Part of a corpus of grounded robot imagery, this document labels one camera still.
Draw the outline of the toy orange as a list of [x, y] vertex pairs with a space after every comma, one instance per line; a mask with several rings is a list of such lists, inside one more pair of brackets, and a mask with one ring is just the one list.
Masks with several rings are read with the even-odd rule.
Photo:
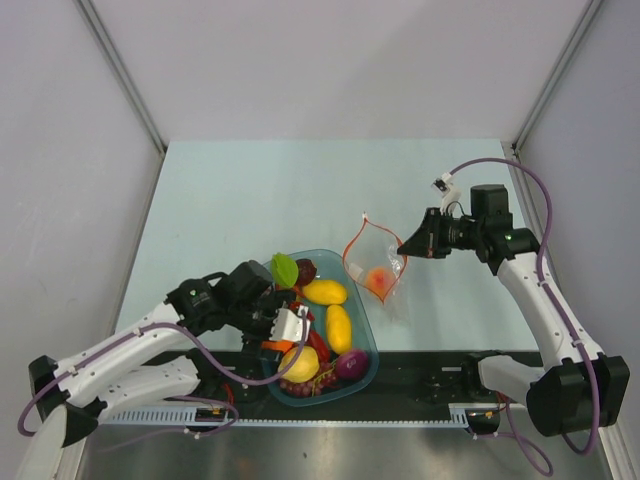
[[281, 352], [283, 354], [287, 353], [295, 346], [294, 342], [288, 340], [279, 340], [279, 341], [264, 341], [261, 344], [261, 347], [266, 350], [272, 350]]

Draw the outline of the clear zip top bag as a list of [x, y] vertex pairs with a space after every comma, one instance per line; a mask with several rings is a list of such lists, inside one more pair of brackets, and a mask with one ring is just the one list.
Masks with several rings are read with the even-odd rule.
[[[409, 323], [409, 306], [403, 280], [408, 257], [396, 253], [401, 244], [402, 240], [396, 233], [372, 222], [364, 211], [357, 233], [348, 241], [341, 255], [348, 277], [365, 292], [388, 321], [394, 324]], [[378, 266], [389, 268], [396, 277], [384, 297], [379, 297], [364, 286], [367, 272]]]

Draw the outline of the toy peach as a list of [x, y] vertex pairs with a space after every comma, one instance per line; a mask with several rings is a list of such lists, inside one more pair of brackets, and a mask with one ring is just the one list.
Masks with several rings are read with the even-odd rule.
[[365, 277], [364, 286], [379, 297], [384, 297], [395, 282], [392, 270], [384, 266], [370, 269]]

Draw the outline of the green toy fruit slice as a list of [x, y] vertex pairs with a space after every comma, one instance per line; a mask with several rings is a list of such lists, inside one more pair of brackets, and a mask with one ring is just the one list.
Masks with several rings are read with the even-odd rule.
[[285, 289], [295, 286], [299, 268], [294, 259], [283, 253], [276, 253], [271, 259], [271, 274], [274, 282]]

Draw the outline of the yellow toy lemon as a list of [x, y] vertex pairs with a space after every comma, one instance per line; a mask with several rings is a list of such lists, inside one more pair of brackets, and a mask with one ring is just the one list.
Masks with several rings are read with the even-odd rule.
[[278, 371], [287, 372], [282, 376], [283, 379], [293, 383], [304, 383], [311, 380], [320, 369], [320, 362], [316, 350], [310, 346], [305, 346], [302, 353], [293, 361], [297, 354], [296, 349], [291, 349], [282, 358]]

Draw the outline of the dark red toy fruit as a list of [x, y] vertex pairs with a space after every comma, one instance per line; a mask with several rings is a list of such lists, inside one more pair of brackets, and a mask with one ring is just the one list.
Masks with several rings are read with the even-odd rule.
[[298, 267], [298, 277], [296, 280], [297, 286], [299, 287], [306, 286], [316, 278], [317, 267], [311, 259], [309, 258], [298, 259], [296, 260], [296, 265]]

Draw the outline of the yellow toy mango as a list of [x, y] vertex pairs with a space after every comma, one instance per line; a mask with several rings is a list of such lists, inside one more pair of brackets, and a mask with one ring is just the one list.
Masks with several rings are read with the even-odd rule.
[[316, 279], [302, 288], [309, 301], [318, 305], [341, 305], [348, 299], [348, 291], [341, 283], [330, 279]]
[[338, 355], [352, 348], [352, 325], [341, 305], [331, 305], [326, 313], [326, 336], [331, 349]]

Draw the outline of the purple toy onion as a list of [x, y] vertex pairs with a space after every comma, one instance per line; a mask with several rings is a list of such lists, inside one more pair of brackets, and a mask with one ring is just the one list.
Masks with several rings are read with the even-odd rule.
[[370, 359], [362, 349], [352, 349], [341, 354], [335, 361], [335, 374], [340, 380], [359, 381], [364, 378], [370, 368]]

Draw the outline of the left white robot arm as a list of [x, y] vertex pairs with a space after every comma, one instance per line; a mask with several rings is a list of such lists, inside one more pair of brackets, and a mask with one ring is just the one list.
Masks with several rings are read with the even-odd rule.
[[122, 411], [159, 400], [215, 405], [226, 380], [264, 386], [281, 378], [246, 378], [217, 360], [200, 336], [231, 326], [242, 334], [242, 351], [265, 356], [265, 343], [291, 341], [301, 356], [311, 330], [305, 307], [292, 309], [296, 294], [279, 290], [271, 273], [254, 260], [229, 273], [187, 279], [126, 330], [74, 356], [43, 355], [29, 365], [32, 390], [24, 413], [42, 422], [60, 413], [61, 447], [91, 435]]

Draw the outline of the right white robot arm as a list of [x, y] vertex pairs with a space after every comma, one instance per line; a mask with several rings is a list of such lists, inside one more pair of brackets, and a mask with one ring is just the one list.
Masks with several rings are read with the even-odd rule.
[[453, 214], [459, 190], [443, 179], [434, 188], [441, 205], [426, 210], [399, 254], [443, 259], [453, 250], [474, 252], [515, 300], [542, 359], [541, 367], [534, 368], [498, 351], [473, 354], [461, 376], [463, 393], [473, 401], [494, 392], [506, 395], [527, 408], [544, 436], [615, 424], [629, 367], [622, 357], [607, 356], [579, 325], [533, 232], [514, 227], [506, 187], [472, 187], [471, 212], [461, 217]]

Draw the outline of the red toy lobster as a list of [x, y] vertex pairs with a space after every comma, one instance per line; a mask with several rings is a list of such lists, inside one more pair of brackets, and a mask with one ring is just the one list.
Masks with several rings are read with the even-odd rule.
[[312, 347], [316, 351], [321, 364], [328, 363], [330, 360], [329, 348], [315, 329], [315, 316], [311, 311], [311, 307], [306, 302], [302, 295], [302, 291], [298, 287], [294, 288], [294, 292], [296, 293], [296, 299], [288, 304], [288, 308], [294, 313], [298, 313], [301, 307], [308, 308], [307, 319], [311, 322], [311, 326], [306, 340], [306, 345]]

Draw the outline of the teal plastic container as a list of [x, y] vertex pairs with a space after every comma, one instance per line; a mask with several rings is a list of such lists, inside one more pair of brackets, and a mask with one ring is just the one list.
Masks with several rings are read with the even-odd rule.
[[302, 358], [286, 378], [268, 386], [290, 407], [337, 401], [369, 386], [379, 354], [358, 287], [341, 256], [327, 249], [290, 253], [299, 275], [295, 309], [306, 307], [311, 322]]

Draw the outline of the toy grape bunch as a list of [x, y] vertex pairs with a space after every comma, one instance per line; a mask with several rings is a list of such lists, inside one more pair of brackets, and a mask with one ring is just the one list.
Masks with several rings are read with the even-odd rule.
[[311, 380], [302, 383], [294, 383], [289, 380], [281, 380], [280, 389], [293, 397], [316, 397], [325, 392], [338, 388], [338, 377], [333, 363], [323, 363]]

